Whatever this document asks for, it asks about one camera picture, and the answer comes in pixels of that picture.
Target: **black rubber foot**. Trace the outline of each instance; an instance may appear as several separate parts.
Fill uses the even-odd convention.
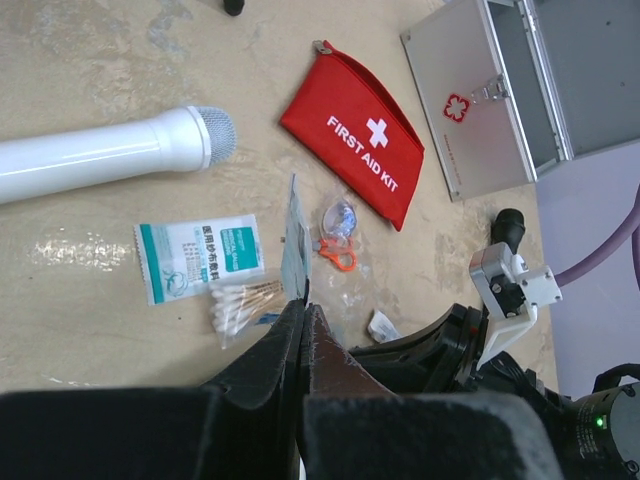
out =
[[[515,255],[518,253],[524,232],[522,212],[514,208],[505,208],[498,213],[496,220],[491,225],[491,244],[505,242]]]
[[[232,17],[237,17],[242,13],[244,0],[224,0],[224,11]]]

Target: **orange scissors handle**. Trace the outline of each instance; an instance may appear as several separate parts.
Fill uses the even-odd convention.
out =
[[[349,246],[343,248],[330,247],[325,239],[314,242],[313,249],[325,258],[328,258],[333,264],[343,272],[351,272],[358,266],[358,258],[353,251],[353,242],[349,239]],[[342,263],[342,257],[349,257],[350,263],[345,265]]]

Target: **box latch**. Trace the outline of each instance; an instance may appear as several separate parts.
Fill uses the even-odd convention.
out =
[[[495,102],[496,100],[504,100],[511,96],[504,75],[501,73],[480,88],[477,88],[471,94],[471,99],[476,105],[486,102]]]

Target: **silver medical box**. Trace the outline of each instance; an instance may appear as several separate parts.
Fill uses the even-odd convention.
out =
[[[640,0],[453,0],[401,39],[452,200],[640,138]]]

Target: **microphone grille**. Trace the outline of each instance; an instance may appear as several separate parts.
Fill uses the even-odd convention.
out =
[[[229,158],[236,149],[236,129],[227,112],[215,107],[195,107],[209,133],[211,161],[209,165]]]

